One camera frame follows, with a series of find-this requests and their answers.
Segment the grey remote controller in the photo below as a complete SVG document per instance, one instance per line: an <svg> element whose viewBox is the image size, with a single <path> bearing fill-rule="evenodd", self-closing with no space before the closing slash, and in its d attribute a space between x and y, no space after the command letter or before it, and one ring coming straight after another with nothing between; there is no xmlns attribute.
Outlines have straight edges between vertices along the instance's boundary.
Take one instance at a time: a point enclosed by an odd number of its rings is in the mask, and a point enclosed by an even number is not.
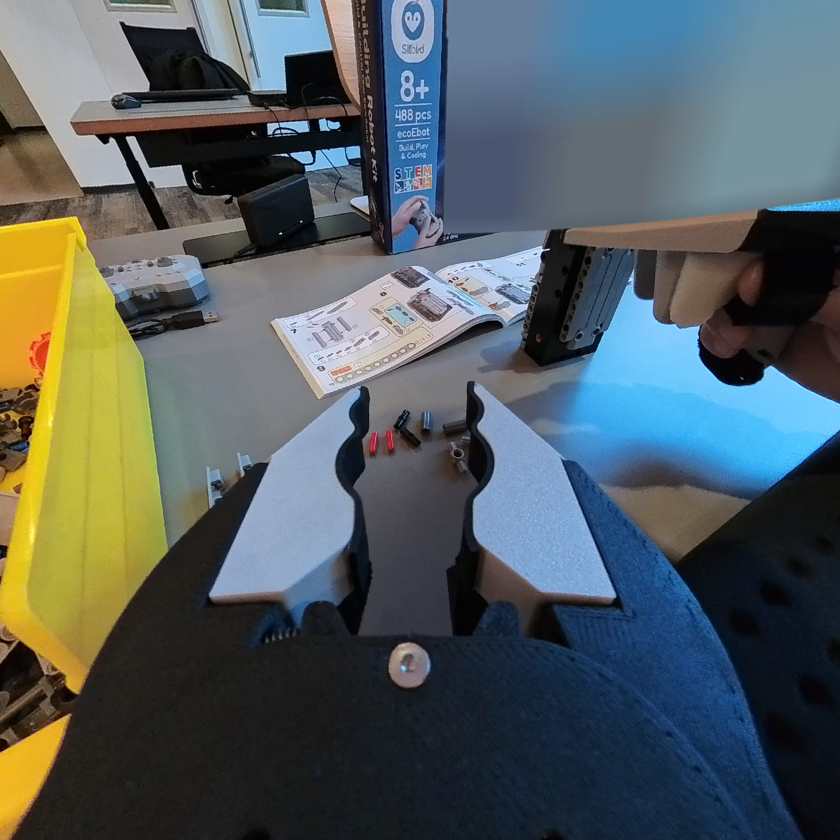
<svg viewBox="0 0 840 840"><path fill-rule="evenodd" d="M194 308L211 296L203 269L191 255L132 260L99 268L124 322L158 312Z"/></svg>

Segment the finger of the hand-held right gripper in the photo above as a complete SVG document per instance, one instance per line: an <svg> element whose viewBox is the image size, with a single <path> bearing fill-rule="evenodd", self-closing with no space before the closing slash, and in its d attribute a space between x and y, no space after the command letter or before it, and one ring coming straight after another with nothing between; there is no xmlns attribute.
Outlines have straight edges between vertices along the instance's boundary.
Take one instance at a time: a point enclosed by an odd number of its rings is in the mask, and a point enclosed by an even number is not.
<svg viewBox="0 0 840 840"><path fill-rule="evenodd" d="M567 245L591 248L733 253L739 250L759 212L725 213L648 223L572 227Z"/></svg>

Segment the black box device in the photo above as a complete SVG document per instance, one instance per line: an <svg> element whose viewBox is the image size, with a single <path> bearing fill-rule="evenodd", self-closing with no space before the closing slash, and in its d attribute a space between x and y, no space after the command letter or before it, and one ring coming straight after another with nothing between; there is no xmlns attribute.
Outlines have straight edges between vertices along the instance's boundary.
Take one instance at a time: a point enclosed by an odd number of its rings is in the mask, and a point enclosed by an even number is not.
<svg viewBox="0 0 840 840"><path fill-rule="evenodd" d="M295 175L237 198L250 244L265 249L314 223L306 175Z"/></svg>

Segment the black perforated surface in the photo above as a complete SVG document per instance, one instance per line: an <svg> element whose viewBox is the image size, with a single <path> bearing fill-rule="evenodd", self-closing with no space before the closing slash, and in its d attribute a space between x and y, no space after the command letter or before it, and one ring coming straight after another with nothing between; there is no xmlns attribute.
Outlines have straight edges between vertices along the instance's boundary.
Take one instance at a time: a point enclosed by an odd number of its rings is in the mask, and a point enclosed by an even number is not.
<svg viewBox="0 0 840 840"><path fill-rule="evenodd" d="M806 838L839 838L839 435L677 563Z"/></svg>

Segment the black keyboard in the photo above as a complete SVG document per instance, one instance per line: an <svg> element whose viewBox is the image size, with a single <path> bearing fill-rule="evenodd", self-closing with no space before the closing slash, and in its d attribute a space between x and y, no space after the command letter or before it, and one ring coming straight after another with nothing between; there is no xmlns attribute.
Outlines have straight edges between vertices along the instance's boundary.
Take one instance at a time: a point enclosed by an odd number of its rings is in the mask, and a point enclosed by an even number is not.
<svg viewBox="0 0 840 840"><path fill-rule="evenodd" d="M228 101L242 95L236 88L185 89L168 91L129 91L120 94L141 103Z"/></svg>

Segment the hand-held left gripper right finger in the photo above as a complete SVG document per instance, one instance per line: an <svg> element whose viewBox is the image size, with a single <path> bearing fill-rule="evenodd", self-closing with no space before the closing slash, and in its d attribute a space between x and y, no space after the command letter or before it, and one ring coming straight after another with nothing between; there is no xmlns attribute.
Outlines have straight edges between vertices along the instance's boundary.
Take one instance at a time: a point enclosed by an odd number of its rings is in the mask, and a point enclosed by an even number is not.
<svg viewBox="0 0 840 840"><path fill-rule="evenodd" d="M618 595L563 457L475 381L467 384L468 473L461 544L448 569L454 634L492 603L538 634L554 606L613 608Z"/></svg>

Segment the blue robot kit box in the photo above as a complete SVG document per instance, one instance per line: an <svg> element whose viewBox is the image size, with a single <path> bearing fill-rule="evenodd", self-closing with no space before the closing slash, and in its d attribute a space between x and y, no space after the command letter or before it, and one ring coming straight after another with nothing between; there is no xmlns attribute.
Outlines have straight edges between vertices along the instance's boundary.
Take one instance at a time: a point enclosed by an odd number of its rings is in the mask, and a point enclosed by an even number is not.
<svg viewBox="0 0 840 840"><path fill-rule="evenodd" d="M391 255L434 246L445 238L446 3L352 8L374 241Z"/></svg>

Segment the grey desk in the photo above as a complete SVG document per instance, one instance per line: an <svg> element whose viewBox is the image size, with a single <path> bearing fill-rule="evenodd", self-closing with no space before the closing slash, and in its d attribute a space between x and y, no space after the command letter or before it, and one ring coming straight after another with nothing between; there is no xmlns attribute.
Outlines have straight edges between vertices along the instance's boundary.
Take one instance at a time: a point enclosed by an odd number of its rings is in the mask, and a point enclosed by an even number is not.
<svg viewBox="0 0 840 840"><path fill-rule="evenodd" d="M235 477L236 454L270 457L326 410L270 321L356 291L393 268L431 270L539 246L544 233L494 234L414 255L384 255L369 238L210 269L220 320L139 342L149 386L167 538L207 510L205 469ZM753 499L838 431L838 405L772 371L758 385L717 382L697 358L697 334L657 323L627 291L600 349L540 368L520 328L478 327L368 385L371 429L402 410L436 427L463 416L476 381L562 456L610 488L688 485ZM446 570L460 545L474 486L439 432L414 449L365 458L356 484L373 564L362 632L449 635Z"/></svg>

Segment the black and grey assembled block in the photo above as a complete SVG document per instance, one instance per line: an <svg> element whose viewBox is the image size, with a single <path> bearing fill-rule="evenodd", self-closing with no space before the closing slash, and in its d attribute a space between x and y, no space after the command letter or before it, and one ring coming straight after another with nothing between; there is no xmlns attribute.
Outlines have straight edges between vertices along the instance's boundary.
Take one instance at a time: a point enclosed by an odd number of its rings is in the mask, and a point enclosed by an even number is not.
<svg viewBox="0 0 840 840"><path fill-rule="evenodd" d="M635 266L630 249L569 245L565 235L551 229L543 240L522 323L521 347L540 367L597 350Z"/></svg>

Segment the pile of building kit parts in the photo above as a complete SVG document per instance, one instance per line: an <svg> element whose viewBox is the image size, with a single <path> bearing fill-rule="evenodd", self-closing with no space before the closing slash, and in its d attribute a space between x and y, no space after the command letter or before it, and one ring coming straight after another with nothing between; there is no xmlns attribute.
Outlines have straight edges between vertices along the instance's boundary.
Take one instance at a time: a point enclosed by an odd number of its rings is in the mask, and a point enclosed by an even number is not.
<svg viewBox="0 0 840 840"><path fill-rule="evenodd" d="M1 389L1 574L7 571L31 455L44 376ZM67 714L74 698L66 676L1 622L1 749L7 750Z"/></svg>

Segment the yellow plastic bin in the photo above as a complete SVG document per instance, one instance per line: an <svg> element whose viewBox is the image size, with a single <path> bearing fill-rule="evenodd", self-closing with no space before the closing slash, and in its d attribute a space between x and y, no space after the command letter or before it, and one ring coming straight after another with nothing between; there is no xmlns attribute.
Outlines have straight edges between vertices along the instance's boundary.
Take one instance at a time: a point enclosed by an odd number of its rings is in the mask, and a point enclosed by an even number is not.
<svg viewBox="0 0 840 840"><path fill-rule="evenodd" d="M167 551L144 363L75 218L2 227L1 385L51 332L2 619L78 693Z"/></svg>

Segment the black office chair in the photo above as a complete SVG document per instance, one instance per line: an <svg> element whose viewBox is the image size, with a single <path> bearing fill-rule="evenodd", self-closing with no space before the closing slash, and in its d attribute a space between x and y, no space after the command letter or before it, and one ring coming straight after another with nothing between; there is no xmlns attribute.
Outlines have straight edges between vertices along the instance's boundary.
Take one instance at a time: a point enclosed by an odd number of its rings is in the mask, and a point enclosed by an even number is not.
<svg viewBox="0 0 840 840"><path fill-rule="evenodd" d="M168 49L209 55L194 28L145 28L125 23L120 26L145 76L152 57ZM288 155L275 154L183 163L182 171L186 183L196 194L235 197L291 176L305 174L306 169L303 163Z"/></svg>

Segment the wood-topped office desk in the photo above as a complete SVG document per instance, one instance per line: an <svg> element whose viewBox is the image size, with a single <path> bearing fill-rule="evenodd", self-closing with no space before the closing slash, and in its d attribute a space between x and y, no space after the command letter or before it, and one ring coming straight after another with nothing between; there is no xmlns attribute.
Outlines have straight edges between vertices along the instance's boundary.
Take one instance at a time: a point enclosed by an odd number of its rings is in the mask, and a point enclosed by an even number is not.
<svg viewBox="0 0 840 840"><path fill-rule="evenodd" d="M352 103L258 108L247 97L236 96L117 109L110 101L84 101L70 126L80 137L116 143L158 230L170 225L129 138L136 139L150 168L364 147L361 112Z"/></svg>

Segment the black laptop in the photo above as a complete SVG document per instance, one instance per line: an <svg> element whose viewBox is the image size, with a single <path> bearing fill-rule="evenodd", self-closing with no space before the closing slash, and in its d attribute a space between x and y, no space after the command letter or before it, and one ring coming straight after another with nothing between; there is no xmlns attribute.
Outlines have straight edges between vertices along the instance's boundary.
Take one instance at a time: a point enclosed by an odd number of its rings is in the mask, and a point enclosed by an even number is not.
<svg viewBox="0 0 840 840"><path fill-rule="evenodd" d="M248 91L246 97L252 106L299 109L350 104L331 50L287 55L284 67L286 87Z"/></svg>

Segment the curved plywood stand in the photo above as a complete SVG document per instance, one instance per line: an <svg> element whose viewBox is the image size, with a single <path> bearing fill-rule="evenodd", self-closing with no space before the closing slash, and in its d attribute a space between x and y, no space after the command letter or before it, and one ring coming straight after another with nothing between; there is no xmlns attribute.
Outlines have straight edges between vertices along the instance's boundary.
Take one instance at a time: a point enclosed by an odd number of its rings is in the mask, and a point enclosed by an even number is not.
<svg viewBox="0 0 840 840"><path fill-rule="evenodd" d="M332 52L343 88L356 107L361 105L358 50L352 1L321 1Z"/></svg>

